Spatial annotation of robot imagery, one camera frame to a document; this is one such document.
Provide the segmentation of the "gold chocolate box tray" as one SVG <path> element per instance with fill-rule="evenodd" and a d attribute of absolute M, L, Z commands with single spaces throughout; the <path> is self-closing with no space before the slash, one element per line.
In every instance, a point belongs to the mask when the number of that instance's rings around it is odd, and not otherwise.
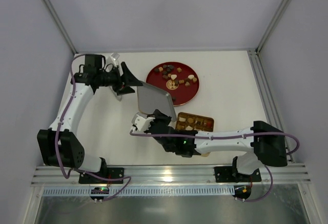
<path fill-rule="evenodd" d="M 191 113 L 180 112 L 177 117 L 175 130 L 181 134 L 188 134 L 197 136 L 196 131 L 213 132 L 214 130 L 214 119 L 210 117 L 195 115 Z M 194 139 L 192 138 L 178 138 L 181 145 L 178 146 L 176 155 L 190 158 L 193 155 L 199 155 L 207 157 L 210 152 L 199 153 L 195 150 Z"/>

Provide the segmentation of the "silver tin lid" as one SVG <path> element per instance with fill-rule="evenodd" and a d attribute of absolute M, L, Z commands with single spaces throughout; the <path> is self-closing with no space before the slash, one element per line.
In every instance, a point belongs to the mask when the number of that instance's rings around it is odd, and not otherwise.
<path fill-rule="evenodd" d="M 150 115 L 155 110 L 159 110 L 166 116 L 171 117 L 172 122 L 177 121 L 171 95 L 156 86 L 141 82 L 142 86 L 137 87 L 138 110 L 140 113 Z"/>

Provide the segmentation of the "red round plate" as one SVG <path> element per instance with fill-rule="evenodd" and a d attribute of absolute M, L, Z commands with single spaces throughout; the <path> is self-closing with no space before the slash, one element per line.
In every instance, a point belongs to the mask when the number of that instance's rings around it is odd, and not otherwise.
<path fill-rule="evenodd" d="M 162 71 L 155 72 L 155 68 L 163 67 Z M 176 74 L 177 78 L 171 80 L 171 75 Z M 196 83 L 188 76 L 193 74 L 198 79 Z M 185 83 L 190 82 L 190 86 L 186 87 Z M 146 83 L 156 86 L 167 91 L 171 97 L 175 96 L 177 99 L 173 100 L 174 106 L 182 106 L 190 102 L 198 93 L 200 83 L 197 73 L 188 65 L 180 62 L 164 62 L 153 67 L 146 77 Z"/>

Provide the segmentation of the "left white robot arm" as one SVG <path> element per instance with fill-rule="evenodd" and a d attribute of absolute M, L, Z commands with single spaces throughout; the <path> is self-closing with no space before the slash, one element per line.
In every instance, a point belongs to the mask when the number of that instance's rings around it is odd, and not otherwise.
<path fill-rule="evenodd" d="M 91 173 L 100 172 L 105 163 L 102 158 L 86 154 L 76 137 L 81 117 L 89 101 L 100 87 L 110 87 L 118 96 L 134 93 L 142 86 L 128 69 L 108 63 L 101 54 L 83 54 L 84 63 L 76 73 L 70 72 L 70 91 L 62 109 L 48 129 L 41 129 L 37 141 L 46 166 L 59 167 L 65 178 L 65 168 Z"/>

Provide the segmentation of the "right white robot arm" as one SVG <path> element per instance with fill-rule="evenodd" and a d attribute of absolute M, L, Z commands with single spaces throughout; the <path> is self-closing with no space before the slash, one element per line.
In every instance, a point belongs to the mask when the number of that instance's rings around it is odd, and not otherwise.
<path fill-rule="evenodd" d="M 263 122 L 254 121 L 249 128 L 235 132 L 176 130 L 171 118 L 159 110 L 147 116 L 140 131 L 151 135 L 166 152 L 190 158 L 211 152 L 243 152 L 232 162 L 232 175 L 251 175 L 262 166 L 285 167 L 288 164 L 282 131 Z"/>

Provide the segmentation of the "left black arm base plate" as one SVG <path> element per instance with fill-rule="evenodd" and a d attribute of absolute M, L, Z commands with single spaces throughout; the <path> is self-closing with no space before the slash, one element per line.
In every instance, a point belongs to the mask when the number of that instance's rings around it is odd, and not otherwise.
<path fill-rule="evenodd" d="M 123 184 L 124 180 L 117 180 L 125 176 L 125 169 L 122 167 L 107 167 L 107 172 L 105 173 L 94 173 L 95 175 L 109 179 L 110 181 L 105 181 L 98 179 L 89 174 L 80 174 L 78 183 L 79 184 Z"/>

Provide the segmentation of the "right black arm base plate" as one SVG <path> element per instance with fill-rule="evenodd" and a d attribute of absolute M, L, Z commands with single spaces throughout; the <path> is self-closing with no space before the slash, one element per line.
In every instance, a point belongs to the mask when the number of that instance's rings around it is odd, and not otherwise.
<path fill-rule="evenodd" d="M 259 169 L 255 170 L 251 175 L 237 173 L 233 175 L 232 166 L 214 167 L 214 176 L 217 183 L 239 183 L 239 182 L 261 182 L 261 174 Z"/>

